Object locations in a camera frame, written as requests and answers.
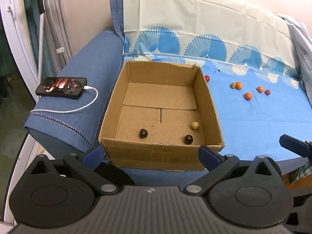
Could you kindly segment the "red round fruit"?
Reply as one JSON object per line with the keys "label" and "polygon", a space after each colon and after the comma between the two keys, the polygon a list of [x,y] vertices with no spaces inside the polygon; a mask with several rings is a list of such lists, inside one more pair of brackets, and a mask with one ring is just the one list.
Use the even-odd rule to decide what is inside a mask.
{"label": "red round fruit", "polygon": [[268,96],[268,95],[270,95],[271,92],[270,92],[270,90],[266,90],[264,93]]}

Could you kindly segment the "orange kumquat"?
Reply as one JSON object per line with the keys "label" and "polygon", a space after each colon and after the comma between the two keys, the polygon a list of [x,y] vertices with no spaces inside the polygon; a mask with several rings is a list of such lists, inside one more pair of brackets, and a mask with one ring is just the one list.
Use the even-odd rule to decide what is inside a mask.
{"label": "orange kumquat", "polygon": [[259,93],[263,93],[264,88],[263,88],[262,86],[258,86],[257,91],[258,91]]}
{"label": "orange kumquat", "polygon": [[252,99],[252,94],[250,92],[245,93],[244,95],[245,100],[250,101]]}

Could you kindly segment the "orange kumquat front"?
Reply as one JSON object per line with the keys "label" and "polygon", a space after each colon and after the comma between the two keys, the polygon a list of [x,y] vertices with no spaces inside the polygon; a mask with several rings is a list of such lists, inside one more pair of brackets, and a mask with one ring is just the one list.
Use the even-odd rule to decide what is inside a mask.
{"label": "orange kumquat front", "polygon": [[244,95],[245,100],[250,101],[252,99],[252,94],[250,92],[245,93]]}

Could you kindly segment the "yellow-green round fruit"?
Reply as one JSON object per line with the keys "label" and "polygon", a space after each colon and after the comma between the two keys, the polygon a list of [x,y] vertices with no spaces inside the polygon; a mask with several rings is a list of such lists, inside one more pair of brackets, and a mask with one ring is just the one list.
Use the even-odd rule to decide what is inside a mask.
{"label": "yellow-green round fruit", "polygon": [[231,87],[232,89],[236,88],[236,83],[234,83],[234,82],[231,83],[230,87]]}

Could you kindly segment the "orange fruit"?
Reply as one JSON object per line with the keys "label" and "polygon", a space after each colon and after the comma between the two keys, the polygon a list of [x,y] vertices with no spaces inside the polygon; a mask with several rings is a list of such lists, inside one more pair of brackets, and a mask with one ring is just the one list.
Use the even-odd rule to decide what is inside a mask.
{"label": "orange fruit", "polygon": [[241,83],[241,82],[238,82],[238,81],[237,81],[237,82],[235,83],[235,88],[236,88],[237,90],[241,90],[242,87],[243,87],[243,86],[242,86],[242,83]]}

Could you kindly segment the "dark purple grape right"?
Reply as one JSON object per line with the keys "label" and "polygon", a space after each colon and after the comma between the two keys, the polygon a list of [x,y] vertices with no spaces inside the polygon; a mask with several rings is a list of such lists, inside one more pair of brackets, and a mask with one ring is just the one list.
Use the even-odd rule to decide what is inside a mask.
{"label": "dark purple grape right", "polygon": [[184,144],[190,145],[194,141],[193,137],[191,135],[186,135],[183,139]]}

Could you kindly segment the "dark purple grape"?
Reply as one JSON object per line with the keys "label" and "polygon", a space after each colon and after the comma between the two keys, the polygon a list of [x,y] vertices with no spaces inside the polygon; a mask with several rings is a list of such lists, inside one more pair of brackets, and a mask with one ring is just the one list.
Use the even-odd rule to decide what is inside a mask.
{"label": "dark purple grape", "polygon": [[139,137],[140,138],[147,138],[148,137],[148,131],[146,129],[141,129],[139,132]]}
{"label": "dark purple grape", "polygon": [[194,141],[193,137],[191,135],[186,135],[183,139],[184,144],[190,145]]}

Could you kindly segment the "yellow-green small fruit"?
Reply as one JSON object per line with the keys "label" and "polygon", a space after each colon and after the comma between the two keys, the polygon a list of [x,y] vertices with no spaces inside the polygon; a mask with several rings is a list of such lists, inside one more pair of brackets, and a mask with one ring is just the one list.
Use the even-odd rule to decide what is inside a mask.
{"label": "yellow-green small fruit", "polygon": [[190,128],[191,128],[192,130],[198,130],[199,127],[200,127],[200,124],[199,124],[197,121],[194,121],[194,122],[192,122],[192,123],[190,124]]}

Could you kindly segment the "dark purple grape left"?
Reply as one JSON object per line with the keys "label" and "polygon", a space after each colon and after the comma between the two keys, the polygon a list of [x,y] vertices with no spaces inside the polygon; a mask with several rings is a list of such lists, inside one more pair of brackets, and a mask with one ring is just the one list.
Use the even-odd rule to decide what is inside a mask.
{"label": "dark purple grape left", "polygon": [[139,132],[139,137],[140,138],[147,138],[148,137],[148,131],[146,129],[141,129]]}

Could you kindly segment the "brown cardboard box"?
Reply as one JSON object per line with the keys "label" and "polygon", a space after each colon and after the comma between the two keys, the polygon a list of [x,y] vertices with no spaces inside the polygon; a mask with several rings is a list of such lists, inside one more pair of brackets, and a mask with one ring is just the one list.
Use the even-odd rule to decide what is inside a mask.
{"label": "brown cardboard box", "polygon": [[[197,121],[198,130],[190,124]],[[141,129],[148,131],[140,138]],[[183,139],[191,135],[193,143]],[[114,86],[99,134],[108,159],[123,168],[200,171],[198,149],[224,147],[217,112],[201,68],[128,61]]]}

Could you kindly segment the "black smartphone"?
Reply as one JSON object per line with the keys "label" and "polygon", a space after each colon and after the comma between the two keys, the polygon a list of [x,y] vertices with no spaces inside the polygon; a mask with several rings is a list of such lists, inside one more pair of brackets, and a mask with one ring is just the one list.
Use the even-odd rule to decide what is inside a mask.
{"label": "black smartphone", "polygon": [[35,94],[45,97],[77,99],[87,86],[86,78],[47,77],[37,87]]}

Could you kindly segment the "grey white blanket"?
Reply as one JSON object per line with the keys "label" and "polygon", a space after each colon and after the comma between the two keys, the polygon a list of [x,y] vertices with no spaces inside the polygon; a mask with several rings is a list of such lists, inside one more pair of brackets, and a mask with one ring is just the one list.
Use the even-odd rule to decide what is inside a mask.
{"label": "grey white blanket", "polygon": [[286,21],[290,31],[290,35],[295,44],[296,53],[299,61],[300,68],[300,83],[301,87],[305,91],[307,98],[311,104],[311,56],[312,46],[311,37],[307,30],[307,27],[302,21],[297,21],[294,17],[284,14],[277,14],[278,17]]}

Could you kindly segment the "blue white patterned sheet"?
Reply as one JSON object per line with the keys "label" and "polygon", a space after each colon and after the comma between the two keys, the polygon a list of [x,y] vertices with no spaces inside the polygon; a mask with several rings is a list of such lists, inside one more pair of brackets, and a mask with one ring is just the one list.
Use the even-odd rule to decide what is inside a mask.
{"label": "blue white patterned sheet", "polygon": [[[123,0],[123,32],[126,60],[197,65],[210,76],[223,153],[291,160],[280,136],[311,138],[311,105],[282,18],[236,0]],[[230,87],[237,81],[241,90]]]}

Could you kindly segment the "grey curtain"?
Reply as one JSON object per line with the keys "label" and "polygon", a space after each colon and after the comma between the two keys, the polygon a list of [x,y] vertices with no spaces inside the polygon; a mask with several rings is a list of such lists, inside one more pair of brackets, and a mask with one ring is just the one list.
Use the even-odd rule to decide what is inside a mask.
{"label": "grey curtain", "polygon": [[[36,65],[42,58],[42,78],[56,76],[73,57],[62,0],[24,0],[28,32]],[[40,10],[43,21],[43,54],[39,55]]]}

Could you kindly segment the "white door frame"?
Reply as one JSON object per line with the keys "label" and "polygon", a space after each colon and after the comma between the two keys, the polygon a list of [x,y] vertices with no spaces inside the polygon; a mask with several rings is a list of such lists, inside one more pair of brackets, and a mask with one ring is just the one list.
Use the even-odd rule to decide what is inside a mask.
{"label": "white door frame", "polygon": [[15,63],[29,92],[36,98],[38,72],[28,32],[24,0],[1,0],[1,15]]}

